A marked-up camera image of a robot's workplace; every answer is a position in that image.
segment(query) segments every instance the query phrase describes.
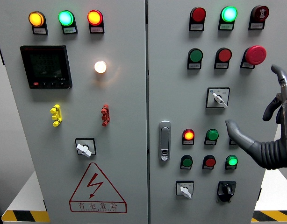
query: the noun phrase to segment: gray metal panel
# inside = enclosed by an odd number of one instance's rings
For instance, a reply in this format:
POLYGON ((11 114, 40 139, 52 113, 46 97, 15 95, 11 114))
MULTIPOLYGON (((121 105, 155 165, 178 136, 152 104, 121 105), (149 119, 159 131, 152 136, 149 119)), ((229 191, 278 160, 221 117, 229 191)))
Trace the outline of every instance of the gray metal panel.
POLYGON ((146 64, 144 0, 0 1, 0 46, 51 223, 147 223, 146 64), (90 35, 87 13, 104 16, 105 34, 90 35), (57 19, 73 12, 78 31, 63 35, 57 19), (41 11, 49 35, 33 35, 28 15, 41 11), (31 90, 19 47, 65 44, 70 90, 31 90), (104 75, 96 61, 108 65, 104 75), (52 126, 60 104, 63 122, 52 126), (109 105, 110 124, 101 109, 109 105), (94 137, 97 155, 77 156, 75 138, 94 137), (71 212, 69 200, 90 162, 98 164, 127 203, 126 214, 71 212))
POLYGON ((234 119, 242 131, 259 141, 271 141, 276 131, 275 117, 262 121, 265 108, 280 91, 272 63, 287 71, 287 1, 164 1, 150 0, 149 100, 150 100, 150 184, 151 223, 250 223, 260 190, 264 169, 242 149, 229 146, 225 120, 234 119), (248 30, 251 10, 264 4, 270 15, 264 30, 248 30), (233 31, 218 31, 221 10, 236 6, 238 17, 233 31), (207 12, 205 30, 188 32, 189 14, 194 7, 207 12), (254 70, 240 69, 244 51, 253 45, 267 50, 265 61, 254 70), (231 49, 228 70, 214 70, 219 48, 231 49), (187 70, 190 49, 199 48, 204 56, 201 70, 187 70), (229 87, 227 109, 206 109, 208 87, 229 87), (168 120, 171 128, 171 158, 158 159, 158 125, 168 120), (193 146, 182 145, 182 132, 195 131, 193 146), (207 130, 219 132, 216 146, 205 146, 207 130), (191 170, 180 170, 180 159, 189 154, 191 170), (203 158, 214 155, 214 170, 202 170, 203 158), (225 159, 235 154, 237 170, 225 170, 225 159), (192 200, 176 196, 176 181, 193 180, 192 200), (236 181, 230 203, 216 202, 219 181, 236 181))

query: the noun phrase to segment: red indicator light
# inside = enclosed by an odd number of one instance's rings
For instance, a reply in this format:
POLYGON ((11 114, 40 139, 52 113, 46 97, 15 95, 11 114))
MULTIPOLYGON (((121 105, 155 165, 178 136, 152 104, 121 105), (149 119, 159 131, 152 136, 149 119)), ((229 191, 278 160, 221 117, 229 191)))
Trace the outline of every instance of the red indicator light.
POLYGON ((223 49, 218 54, 218 59, 221 62, 227 62, 231 59, 231 57, 232 57, 232 52, 229 49, 223 49))
POLYGON ((204 8, 194 8, 191 17, 196 22, 202 22, 206 18, 206 10, 204 8))
POLYGON ((205 164, 207 167, 213 167, 216 164, 216 160, 212 159, 212 158, 208 159, 208 160, 206 160, 205 164))
POLYGON ((187 141, 194 139, 194 131, 191 129, 186 129, 183 132, 183 138, 186 139, 187 141))
POLYGON ((256 6, 253 8, 251 15, 255 21, 264 22, 269 15, 269 9, 267 6, 256 6))
POLYGON ((92 10, 89 11, 87 14, 87 20, 88 22, 93 25, 93 26, 98 26, 102 23, 103 21, 103 15, 100 11, 98 10, 92 10))
POLYGON ((266 50, 260 45, 255 45, 250 47, 245 54, 245 59, 247 63, 251 65, 261 64, 266 58, 266 50))

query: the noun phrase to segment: orange indicator light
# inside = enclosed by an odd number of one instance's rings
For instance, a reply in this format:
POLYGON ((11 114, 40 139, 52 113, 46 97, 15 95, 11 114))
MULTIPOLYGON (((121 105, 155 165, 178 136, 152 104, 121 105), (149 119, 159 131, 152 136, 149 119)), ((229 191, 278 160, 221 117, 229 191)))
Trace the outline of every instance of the orange indicator light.
POLYGON ((45 22, 44 16, 40 12, 31 12, 29 14, 28 20, 30 24, 34 27, 40 27, 45 22))
POLYGON ((89 11, 87 14, 87 20, 91 25, 98 26, 103 21, 102 13, 98 10, 89 11))

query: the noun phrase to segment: emergency stop button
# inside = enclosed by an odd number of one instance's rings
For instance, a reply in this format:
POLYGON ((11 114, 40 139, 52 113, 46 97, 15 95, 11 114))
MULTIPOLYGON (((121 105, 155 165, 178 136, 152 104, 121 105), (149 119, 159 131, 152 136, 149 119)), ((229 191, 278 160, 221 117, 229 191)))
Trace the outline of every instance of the emergency stop button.
POLYGON ((266 49, 260 45, 252 46, 244 52, 241 68, 254 69, 255 65, 261 64, 266 58, 266 49))

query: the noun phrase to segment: yellow indicator light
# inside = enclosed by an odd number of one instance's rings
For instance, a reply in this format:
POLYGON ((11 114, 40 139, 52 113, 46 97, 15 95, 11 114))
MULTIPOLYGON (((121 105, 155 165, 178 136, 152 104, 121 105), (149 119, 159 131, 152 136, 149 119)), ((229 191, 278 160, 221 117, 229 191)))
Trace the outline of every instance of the yellow indicator light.
POLYGON ((103 21, 102 13, 98 10, 92 10, 87 14, 87 20, 93 26, 98 26, 103 21))
POLYGON ((44 16, 40 12, 31 12, 29 14, 28 20, 30 24, 34 27, 40 27, 45 22, 44 16))
POLYGON ((104 73, 106 71, 106 63, 104 61, 98 61, 96 62, 95 71, 98 73, 104 73))

